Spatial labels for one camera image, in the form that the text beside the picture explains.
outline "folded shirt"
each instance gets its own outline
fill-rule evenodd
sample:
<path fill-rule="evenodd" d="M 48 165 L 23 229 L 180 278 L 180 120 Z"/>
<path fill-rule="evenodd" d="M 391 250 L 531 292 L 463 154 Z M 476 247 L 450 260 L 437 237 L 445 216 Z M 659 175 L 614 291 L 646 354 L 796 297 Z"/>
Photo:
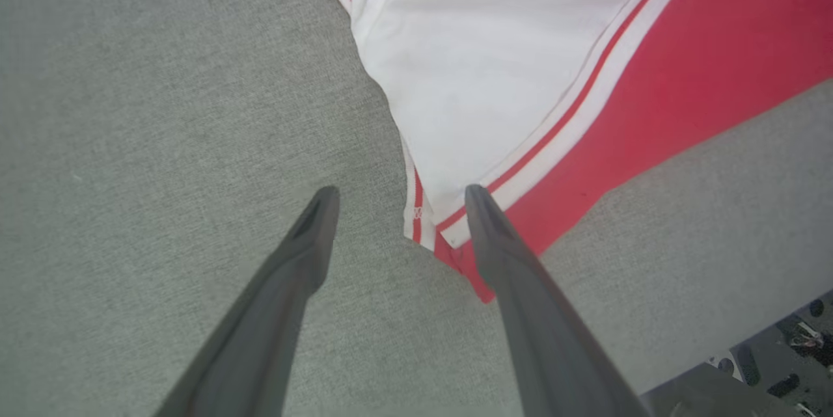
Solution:
<path fill-rule="evenodd" d="M 536 252 L 609 189 L 830 77 L 830 0 L 339 0 L 386 94 L 405 236 L 492 294 L 479 183 Z"/>

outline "gray fabric surface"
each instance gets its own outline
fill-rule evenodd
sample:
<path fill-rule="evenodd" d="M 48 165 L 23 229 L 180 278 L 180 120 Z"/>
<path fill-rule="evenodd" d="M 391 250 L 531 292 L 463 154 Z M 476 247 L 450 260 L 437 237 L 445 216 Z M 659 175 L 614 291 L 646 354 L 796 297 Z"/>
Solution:
<path fill-rule="evenodd" d="M 639 391 L 833 284 L 833 85 L 607 195 L 545 255 Z M 402 237 L 336 0 L 0 0 L 0 414 L 147 415 L 316 188 L 288 414 L 518 414 L 495 304 Z"/>

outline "clothing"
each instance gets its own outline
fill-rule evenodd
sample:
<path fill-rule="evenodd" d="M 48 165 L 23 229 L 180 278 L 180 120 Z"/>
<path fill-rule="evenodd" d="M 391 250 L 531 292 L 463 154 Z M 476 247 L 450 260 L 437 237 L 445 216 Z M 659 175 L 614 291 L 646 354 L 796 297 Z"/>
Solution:
<path fill-rule="evenodd" d="M 830 0 L 340 0 L 402 135 L 405 236 L 483 301 L 463 192 L 541 252 L 609 189 L 830 77 Z"/>

